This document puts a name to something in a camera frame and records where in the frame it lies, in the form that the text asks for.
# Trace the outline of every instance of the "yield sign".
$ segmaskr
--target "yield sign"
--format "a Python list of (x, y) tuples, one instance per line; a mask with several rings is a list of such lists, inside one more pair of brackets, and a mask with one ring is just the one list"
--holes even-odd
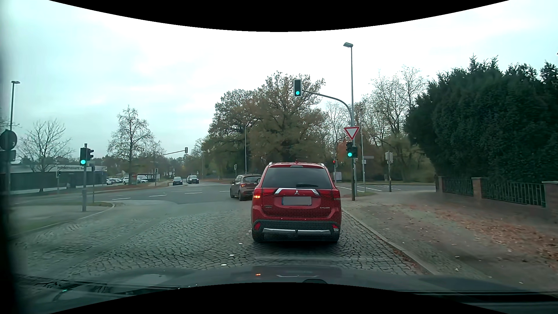
[(359, 126), (349, 126), (345, 128), (345, 132), (350, 137), (350, 140), (354, 140), (354, 136), (357, 134)]

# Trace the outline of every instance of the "rear wiper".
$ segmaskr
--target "rear wiper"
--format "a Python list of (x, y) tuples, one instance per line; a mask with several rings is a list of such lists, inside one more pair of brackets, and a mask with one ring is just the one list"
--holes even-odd
[(307, 183), (297, 183), (296, 187), (298, 188), (302, 188), (302, 187), (319, 187), (319, 185), (315, 185), (315, 184), (307, 184)]

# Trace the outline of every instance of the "brown hatchback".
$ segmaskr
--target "brown hatchback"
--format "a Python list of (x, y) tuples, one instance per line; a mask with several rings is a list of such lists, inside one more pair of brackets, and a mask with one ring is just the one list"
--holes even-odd
[(230, 186), (230, 197), (238, 197), (239, 201), (245, 201), (252, 197), (254, 188), (258, 185), (257, 180), (261, 178), (261, 174), (248, 173), (238, 175)]

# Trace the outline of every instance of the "road sign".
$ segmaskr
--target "road sign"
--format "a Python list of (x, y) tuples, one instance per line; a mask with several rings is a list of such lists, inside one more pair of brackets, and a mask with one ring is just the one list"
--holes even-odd
[(350, 140), (354, 140), (354, 136), (357, 134), (359, 126), (349, 126), (345, 128), (345, 132), (350, 137)]
[(390, 151), (386, 151), (386, 162), (393, 164), (393, 153)]
[(16, 151), (15, 150), (0, 151), (0, 160), (3, 162), (16, 161)]
[(12, 130), (6, 130), (0, 135), (0, 148), (3, 150), (12, 150), (16, 147), (17, 135)]

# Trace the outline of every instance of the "rear window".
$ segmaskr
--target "rear window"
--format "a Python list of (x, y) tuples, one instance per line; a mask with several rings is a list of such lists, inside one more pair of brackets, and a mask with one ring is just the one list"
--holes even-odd
[(251, 177), (244, 177), (244, 182), (256, 182), (259, 178), (261, 178), (261, 175), (253, 175)]
[(332, 189), (323, 168), (267, 168), (262, 188)]

